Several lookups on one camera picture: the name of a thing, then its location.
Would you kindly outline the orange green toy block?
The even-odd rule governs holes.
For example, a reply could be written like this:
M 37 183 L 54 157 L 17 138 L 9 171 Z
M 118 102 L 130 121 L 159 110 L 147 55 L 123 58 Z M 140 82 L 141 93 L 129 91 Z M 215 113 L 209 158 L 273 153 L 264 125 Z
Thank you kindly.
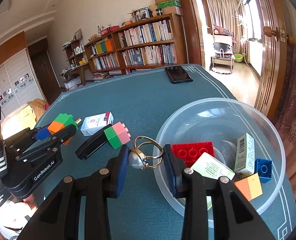
M 76 127 L 75 120 L 71 114 L 60 113 L 54 121 L 48 126 L 48 131 L 51 134 L 55 134 L 56 132 L 62 130 L 68 125 L 73 124 Z

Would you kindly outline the green baby medicine box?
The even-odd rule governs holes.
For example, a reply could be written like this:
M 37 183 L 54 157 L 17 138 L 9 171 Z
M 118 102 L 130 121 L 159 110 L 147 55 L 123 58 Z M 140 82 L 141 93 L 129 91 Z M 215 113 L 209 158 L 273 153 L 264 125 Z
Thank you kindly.
M 191 168 L 204 177 L 216 180 L 221 176 L 226 176 L 232 180 L 235 176 L 234 171 L 208 153 L 202 153 Z

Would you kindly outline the red toy brick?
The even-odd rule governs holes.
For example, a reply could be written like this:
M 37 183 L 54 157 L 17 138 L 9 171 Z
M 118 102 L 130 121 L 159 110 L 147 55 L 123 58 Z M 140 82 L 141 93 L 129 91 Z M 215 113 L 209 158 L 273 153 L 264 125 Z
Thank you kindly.
M 211 141 L 173 144 L 171 148 L 174 155 L 182 159 L 187 167 L 191 167 L 203 153 L 215 157 L 214 147 Z

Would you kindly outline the tall white medicine box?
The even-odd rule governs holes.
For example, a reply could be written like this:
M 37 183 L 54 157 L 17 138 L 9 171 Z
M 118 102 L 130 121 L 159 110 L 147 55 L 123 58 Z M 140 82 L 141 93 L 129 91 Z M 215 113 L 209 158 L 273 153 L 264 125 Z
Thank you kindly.
M 255 143 L 253 137 L 245 133 L 237 139 L 234 172 L 244 177 L 254 174 Z

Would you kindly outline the orange yellow toy block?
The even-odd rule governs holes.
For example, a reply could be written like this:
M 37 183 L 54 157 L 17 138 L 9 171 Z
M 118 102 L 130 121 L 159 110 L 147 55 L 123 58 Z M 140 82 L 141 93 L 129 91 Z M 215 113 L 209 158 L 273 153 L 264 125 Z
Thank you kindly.
M 241 179 L 234 184 L 248 201 L 262 195 L 261 183 L 257 173 Z

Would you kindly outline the blue toy brick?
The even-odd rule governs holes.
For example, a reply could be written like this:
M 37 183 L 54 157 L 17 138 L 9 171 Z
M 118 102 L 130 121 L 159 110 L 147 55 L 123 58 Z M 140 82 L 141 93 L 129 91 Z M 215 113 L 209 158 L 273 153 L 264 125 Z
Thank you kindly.
M 258 174 L 261 183 L 267 183 L 272 179 L 272 161 L 257 158 L 254 173 Z

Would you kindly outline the brown serum bottle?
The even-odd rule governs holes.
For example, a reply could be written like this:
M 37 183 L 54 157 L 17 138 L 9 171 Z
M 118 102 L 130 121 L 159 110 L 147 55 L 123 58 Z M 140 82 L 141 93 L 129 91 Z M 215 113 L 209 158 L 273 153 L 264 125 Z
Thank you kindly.
M 82 124 L 82 119 L 81 118 L 76 119 L 75 123 L 77 126 L 80 126 Z

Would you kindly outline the black hair clip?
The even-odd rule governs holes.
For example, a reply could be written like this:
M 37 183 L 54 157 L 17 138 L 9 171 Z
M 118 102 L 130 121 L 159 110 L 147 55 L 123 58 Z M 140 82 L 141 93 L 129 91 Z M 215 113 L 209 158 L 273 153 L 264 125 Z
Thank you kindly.
M 97 151 L 101 146 L 103 146 L 108 139 L 104 130 L 111 128 L 112 124 L 108 124 L 102 129 L 98 130 L 96 133 L 91 135 L 76 151 L 75 154 L 79 159 L 89 158 L 95 151 Z

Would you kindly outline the green pink toy block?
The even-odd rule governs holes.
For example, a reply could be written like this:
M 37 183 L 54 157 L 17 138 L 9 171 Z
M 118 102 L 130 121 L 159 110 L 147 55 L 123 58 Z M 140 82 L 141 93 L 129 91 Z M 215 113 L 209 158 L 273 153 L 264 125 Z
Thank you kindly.
M 131 141 L 128 128 L 121 122 L 106 128 L 104 134 L 114 150 Z

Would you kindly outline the clear plastic bowl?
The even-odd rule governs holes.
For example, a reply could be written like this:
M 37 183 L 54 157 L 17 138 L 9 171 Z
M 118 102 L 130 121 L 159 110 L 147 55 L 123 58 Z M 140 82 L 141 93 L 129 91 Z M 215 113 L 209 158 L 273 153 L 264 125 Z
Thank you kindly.
M 251 200 L 257 213 L 262 215 L 282 187 L 286 157 L 279 133 L 260 111 L 227 98 L 193 101 L 169 116 L 156 141 L 162 146 L 210 141 L 215 158 L 234 168 L 237 139 L 245 133 L 254 138 L 255 158 L 272 162 L 271 180 L 262 185 L 263 194 Z

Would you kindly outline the wooden desk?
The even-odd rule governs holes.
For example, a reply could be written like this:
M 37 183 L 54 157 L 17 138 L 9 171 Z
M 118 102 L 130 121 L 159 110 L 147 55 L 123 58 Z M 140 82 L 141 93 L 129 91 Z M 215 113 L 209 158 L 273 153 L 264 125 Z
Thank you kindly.
M 60 77 L 63 78 L 64 86 L 66 90 L 79 87 L 79 85 L 86 85 L 85 70 L 89 69 L 89 64 L 84 63 L 80 66 L 64 69 Z

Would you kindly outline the small wooden shelf unit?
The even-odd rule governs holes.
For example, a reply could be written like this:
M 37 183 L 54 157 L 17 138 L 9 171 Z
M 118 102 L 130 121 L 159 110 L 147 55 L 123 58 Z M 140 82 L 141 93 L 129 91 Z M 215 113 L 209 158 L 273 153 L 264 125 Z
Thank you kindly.
M 74 37 L 71 41 L 66 42 L 63 45 L 63 51 L 66 53 L 69 68 L 76 68 L 88 63 L 85 48 L 80 39 Z

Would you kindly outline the green plastic basin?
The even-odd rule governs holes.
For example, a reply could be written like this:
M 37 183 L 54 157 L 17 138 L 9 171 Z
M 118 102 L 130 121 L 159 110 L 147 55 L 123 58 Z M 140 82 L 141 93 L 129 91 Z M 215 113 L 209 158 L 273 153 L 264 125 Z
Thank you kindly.
M 240 63 L 243 61 L 243 55 L 242 54 L 234 54 L 234 57 L 235 57 L 235 62 L 236 63 Z

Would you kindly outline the wooden bookshelf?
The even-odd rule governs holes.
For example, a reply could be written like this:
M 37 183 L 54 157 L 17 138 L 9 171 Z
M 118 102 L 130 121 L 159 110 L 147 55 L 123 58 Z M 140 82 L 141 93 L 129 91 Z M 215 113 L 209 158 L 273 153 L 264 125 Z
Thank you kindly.
M 188 62 L 182 16 L 166 14 L 141 20 L 85 45 L 91 72 L 151 69 Z

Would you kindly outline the picture frame on shelf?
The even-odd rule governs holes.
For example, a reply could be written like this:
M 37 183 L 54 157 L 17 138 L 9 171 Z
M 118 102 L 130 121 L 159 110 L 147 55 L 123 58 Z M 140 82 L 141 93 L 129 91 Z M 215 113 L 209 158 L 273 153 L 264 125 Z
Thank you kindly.
M 152 16 L 152 12 L 149 7 L 143 7 L 131 12 L 131 16 L 135 22 L 148 19 Z

